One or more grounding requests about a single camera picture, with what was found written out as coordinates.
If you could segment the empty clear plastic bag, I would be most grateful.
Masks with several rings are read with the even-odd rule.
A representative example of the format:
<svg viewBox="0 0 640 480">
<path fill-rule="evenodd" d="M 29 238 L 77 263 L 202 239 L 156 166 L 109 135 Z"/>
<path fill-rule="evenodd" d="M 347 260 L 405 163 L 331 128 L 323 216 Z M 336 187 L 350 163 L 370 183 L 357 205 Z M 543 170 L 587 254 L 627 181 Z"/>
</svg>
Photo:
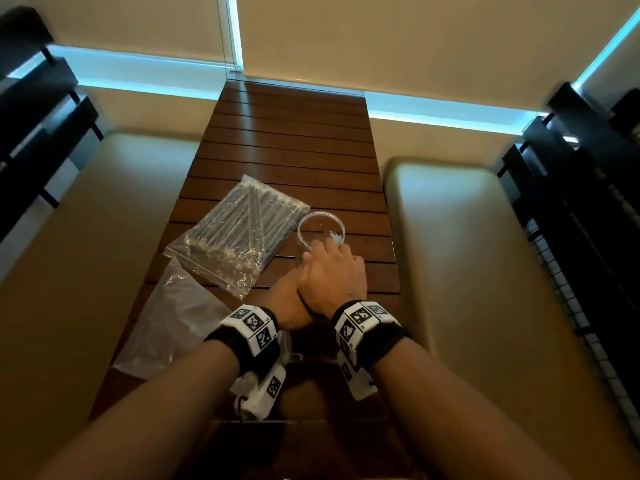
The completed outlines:
<svg viewBox="0 0 640 480">
<path fill-rule="evenodd" d="M 230 313 L 171 258 L 113 367 L 151 379 L 190 354 Z"/>
</svg>

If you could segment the black slatted partition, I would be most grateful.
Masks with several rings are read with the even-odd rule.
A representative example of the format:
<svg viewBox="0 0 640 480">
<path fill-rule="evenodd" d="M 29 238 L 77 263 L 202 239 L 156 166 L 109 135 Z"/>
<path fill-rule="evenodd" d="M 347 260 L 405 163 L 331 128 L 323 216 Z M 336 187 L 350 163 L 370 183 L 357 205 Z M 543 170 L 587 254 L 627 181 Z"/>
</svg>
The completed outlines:
<svg viewBox="0 0 640 480">
<path fill-rule="evenodd" d="M 37 198 L 58 207 L 48 183 L 88 132 L 104 138 L 97 109 L 52 43 L 36 9 L 0 15 L 0 243 Z"/>
<path fill-rule="evenodd" d="M 640 88 L 604 109 L 565 82 L 547 108 L 497 176 L 640 450 Z"/>
</svg>

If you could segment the clear bag of tubes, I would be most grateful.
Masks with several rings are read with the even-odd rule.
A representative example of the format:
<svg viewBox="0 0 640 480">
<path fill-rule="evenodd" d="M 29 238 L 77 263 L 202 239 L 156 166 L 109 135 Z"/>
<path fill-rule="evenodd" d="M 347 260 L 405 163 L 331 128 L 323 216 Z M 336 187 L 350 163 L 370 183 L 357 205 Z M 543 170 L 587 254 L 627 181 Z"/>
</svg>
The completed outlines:
<svg viewBox="0 0 640 480">
<path fill-rule="evenodd" d="M 299 199 L 244 175 L 163 254 L 243 300 L 309 211 Z"/>
</svg>

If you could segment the person's left hand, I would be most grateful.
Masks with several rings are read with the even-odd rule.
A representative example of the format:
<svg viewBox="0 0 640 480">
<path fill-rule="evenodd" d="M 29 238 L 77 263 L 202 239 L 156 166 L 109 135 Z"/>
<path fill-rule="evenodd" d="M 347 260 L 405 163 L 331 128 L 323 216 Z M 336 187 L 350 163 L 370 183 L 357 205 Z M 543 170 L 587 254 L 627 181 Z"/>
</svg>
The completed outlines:
<svg viewBox="0 0 640 480">
<path fill-rule="evenodd" d="M 302 268 L 297 267 L 283 275 L 259 301 L 259 306 L 274 313 L 281 330 L 300 330 L 313 322 L 298 293 L 301 272 Z"/>
</svg>

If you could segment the clear round petri dish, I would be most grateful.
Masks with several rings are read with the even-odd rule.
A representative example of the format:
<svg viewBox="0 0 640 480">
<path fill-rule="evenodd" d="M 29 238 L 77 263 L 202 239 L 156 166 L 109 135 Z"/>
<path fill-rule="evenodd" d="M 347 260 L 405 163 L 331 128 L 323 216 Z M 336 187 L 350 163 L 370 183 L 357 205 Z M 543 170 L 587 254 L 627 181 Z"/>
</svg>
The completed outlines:
<svg viewBox="0 0 640 480">
<path fill-rule="evenodd" d="M 300 220 L 297 228 L 299 245 L 304 251 L 311 251 L 313 241 L 329 239 L 329 231 L 345 234 L 346 229 L 342 220 L 331 212 L 316 210 L 308 213 Z"/>
</svg>

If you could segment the beige roller blind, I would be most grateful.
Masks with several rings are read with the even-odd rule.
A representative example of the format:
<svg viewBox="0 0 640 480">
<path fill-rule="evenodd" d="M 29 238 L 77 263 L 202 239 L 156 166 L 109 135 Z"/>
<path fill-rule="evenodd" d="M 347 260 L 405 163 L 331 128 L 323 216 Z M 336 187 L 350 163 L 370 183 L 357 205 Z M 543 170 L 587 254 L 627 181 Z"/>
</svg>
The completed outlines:
<svg viewBox="0 0 640 480">
<path fill-rule="evenodd" d="M 58 45 L 232 62 L 226 0 L 0 0 L 36 9 Z"/>
<path fill-rule="evenodd" d="M 538 109 L 640 0 L 236 0 L 244 73 Z"/>
</svg>

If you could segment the person's left forearm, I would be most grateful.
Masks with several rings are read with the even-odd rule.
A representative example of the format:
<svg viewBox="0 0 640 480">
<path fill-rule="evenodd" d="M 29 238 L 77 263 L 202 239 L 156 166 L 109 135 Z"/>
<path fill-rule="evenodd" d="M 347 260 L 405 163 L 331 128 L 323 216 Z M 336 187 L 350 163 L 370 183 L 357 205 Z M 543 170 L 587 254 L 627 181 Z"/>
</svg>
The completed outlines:
<svg viewBox="0 0 640 480">
<path fill-rule="evenodd" d="M 168 480 L 238 375 L 233 351 L 205 342 L 93 421 L 35 480 Z"/>
</svg>

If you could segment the person's right hand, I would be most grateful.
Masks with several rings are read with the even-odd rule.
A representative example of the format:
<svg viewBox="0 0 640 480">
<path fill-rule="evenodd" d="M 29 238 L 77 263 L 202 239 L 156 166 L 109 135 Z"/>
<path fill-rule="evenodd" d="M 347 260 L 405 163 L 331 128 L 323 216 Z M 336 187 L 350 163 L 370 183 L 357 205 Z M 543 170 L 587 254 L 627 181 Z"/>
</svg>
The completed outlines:
<svg viewBox="0 0 640 480">
<path fill-rule="evenodd" d="M 331 319 L 351 301 L 367 298 L 364 259 L 352 254 L 348 244 L 337 245 L 331 238 L 311 243 L 308 271 L 298 280 L 303 302 L 315 314 Z"/>
</svg>

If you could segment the beige cushioned bench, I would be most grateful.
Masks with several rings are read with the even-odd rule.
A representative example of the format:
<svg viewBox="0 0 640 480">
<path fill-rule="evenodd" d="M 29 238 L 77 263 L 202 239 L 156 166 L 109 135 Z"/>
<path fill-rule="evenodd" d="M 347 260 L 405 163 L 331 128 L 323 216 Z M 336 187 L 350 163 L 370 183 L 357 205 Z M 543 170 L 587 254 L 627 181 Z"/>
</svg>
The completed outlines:
<svg viewBox="0 0 640 480">
<path fill-rule="evenodd" d="M 640 480 L 640 454 L 499 178 L 395 157 L 383 188 L 406 327 L 576 480 Z"/>
<path fill-rule="evenodd" d="M 85 427 L 198 146 L 107 136 L 0 285 L 0 480 Z"/>
</svg>

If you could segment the person's right forearm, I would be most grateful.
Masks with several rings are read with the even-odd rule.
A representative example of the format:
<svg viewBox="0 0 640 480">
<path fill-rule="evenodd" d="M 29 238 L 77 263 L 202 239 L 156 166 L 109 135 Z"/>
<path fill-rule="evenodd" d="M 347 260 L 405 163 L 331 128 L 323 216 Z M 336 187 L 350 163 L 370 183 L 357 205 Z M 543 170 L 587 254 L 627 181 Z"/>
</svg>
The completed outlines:
<svg viewBox="0 0 640 480">
<path fill-rule="evenodd" d="M 422 463 L 447 480 L 571 480 L 521 427 L 411 339 L 371 373 Z"/>
</svg>

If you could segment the black wristband with marker blocks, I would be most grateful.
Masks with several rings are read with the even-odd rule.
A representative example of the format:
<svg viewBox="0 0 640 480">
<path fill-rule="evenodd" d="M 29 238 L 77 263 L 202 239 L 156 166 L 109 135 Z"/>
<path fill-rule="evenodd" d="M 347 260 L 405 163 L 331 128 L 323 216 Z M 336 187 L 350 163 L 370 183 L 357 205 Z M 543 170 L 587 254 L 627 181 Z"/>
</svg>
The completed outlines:
<svg viewBox="0 0 640 480">
<path fill-rule="evenodd" d="M 339 348 L 338 366 L 354 400 L 362 401 L 378 391 L 370 368 L 410 335 L 375 301 L 348 301 L 331 322 Z"/>
<path fill-rule="evenodd" d="M 268 308 L 242 305 L 220 322 L 205 341 L 222 342 L 239 361 L 240 375 L 230 387 L 234 409 L 242 418 L 265 420 L 286 379 L 280 327 Z"/>
</svg>

